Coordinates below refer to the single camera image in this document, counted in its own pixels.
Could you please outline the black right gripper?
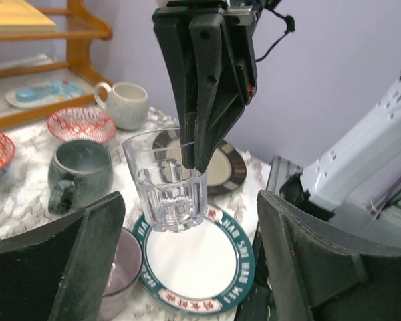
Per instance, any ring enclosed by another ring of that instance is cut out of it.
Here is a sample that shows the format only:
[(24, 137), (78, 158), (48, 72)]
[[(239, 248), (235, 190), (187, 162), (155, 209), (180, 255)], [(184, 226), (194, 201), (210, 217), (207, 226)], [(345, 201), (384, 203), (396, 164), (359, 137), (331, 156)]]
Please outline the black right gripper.
[(172, 85), (182, 162), (205, 171), (257, 91), (257, 1), (159, 1), (154, 32)]

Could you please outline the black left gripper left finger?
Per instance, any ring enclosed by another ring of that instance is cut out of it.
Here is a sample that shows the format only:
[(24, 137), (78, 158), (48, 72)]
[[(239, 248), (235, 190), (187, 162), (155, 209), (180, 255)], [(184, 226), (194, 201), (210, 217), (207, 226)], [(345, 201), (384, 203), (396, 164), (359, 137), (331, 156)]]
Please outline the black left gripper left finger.
[(0, 241), (0, 320), (96, 320), (120, 236), (119, 192)]

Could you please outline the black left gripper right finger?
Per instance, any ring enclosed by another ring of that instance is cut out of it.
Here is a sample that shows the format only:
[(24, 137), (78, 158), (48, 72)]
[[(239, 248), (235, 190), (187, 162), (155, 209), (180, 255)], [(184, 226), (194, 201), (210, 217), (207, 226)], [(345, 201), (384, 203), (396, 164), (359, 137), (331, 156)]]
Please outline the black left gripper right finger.
[(401, 249), (351, 235), (270, 191), (259, 226), (280, 320), (401, 320)]

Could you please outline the clear octagonal glass tumbler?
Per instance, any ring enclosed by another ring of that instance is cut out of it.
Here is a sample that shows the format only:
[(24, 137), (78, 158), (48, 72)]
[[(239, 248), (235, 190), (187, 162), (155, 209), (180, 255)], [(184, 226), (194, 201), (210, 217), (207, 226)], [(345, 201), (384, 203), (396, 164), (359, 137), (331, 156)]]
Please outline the clear octagonal glass tumbler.
[(180, 233), (203, 222), (207, 213), (207, 174), (187, 164), (178, 128), (137, 134), (122, 148), (136, 185), (145, 220), (158, 232)]

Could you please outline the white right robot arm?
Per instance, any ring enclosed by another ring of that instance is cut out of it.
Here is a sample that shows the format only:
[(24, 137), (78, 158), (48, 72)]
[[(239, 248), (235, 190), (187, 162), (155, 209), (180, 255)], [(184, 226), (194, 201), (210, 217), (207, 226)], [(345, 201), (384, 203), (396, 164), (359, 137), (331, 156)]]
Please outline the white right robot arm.
[[(182, 162), (205, 172), (257, 92), (252, 37), (276, 1), (159, 1), (153, 13), (180, 124)], [(294, 174), (280, 195), (328, 221), (365, 180), (401, 153), (401, 74), (326, 154)]]

